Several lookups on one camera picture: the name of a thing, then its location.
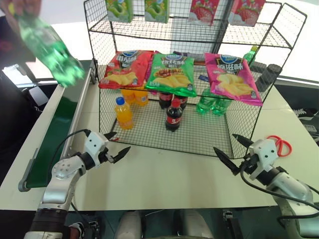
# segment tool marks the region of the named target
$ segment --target red bottle cap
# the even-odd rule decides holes
[[[174,100],[172,100],[171,106],[173,106],[174,108],[180,107],[180,101],[179,101],[179,99],[175,98]]]

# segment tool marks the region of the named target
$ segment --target green chip bag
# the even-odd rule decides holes
[[[146,88],[178,96],[195,97],[194,59],[176,54],[156,54]]]

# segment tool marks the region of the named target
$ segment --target green conveyor belt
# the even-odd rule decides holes
[[[81,63],[84,69],[88,71],[91,60],[81,61]],[[84,80],[79,81],[76,86],[71,86],[64,90],[63,96],[27,177],[27,188],[47,186],[48,168],[50,167],[51,159],[57,145],[68,135],[84,82]],[[62,150],[63,146],[60,147],[54,159],[54,163],[60,159]]]

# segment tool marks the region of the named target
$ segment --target metal basket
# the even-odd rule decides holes
[[[161,53],[219,53],[224,46],[231,49],[236,45],[259,46],[256,60],[263,59],[265,52],[274,52],[265,64],[250,65],[255,80],[263,73],[266,64],[285,64],[307,16],[289,4],[266,2],[254,27],[231,26],[227,18],[233,1],[220,0],[212,26],[191,25],[188,15],[191,0],[171,0],[168,23],[148,22],[144,19],[144,1],[134,0],[134,18],[131,23],[108,20],[105,0],[86,0],[85,17],[92,47],[97,60],[96,75],[104,77],[106,65],[116,51],[157,50]],[[113,140],[147,147],[216,156],[213,147],[218,147],[231,158],[242,158],[247,149],[231,135],[233,133],[251,138],[261,107],[233,101],[224,116],[209,112],[200,115],[196,104],[207,82],[198,79],[207,76],[205,66],[194,67],[194,80],[198,96],[189,98],[179,129],[170,132],[165,129],[166,112],[158,103],[158,97],[149,93],[150,102],[139,107],[133,105],[134,128],[122,130],[116,120],[115,99],[119,90],[100,89],[100,132],[116,131]],[[265,101],[274,82],[265,83],[266,90],[260,93]]]

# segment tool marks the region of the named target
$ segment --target human hand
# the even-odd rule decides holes
[[[23,15],[24,12],[38,16],[41,9],[41,0],[0,0],[0,8],[4,11],[10,27],[19,32],[19,26],[16,19],[8,10],[10,3],[13,3],[15,14]]]

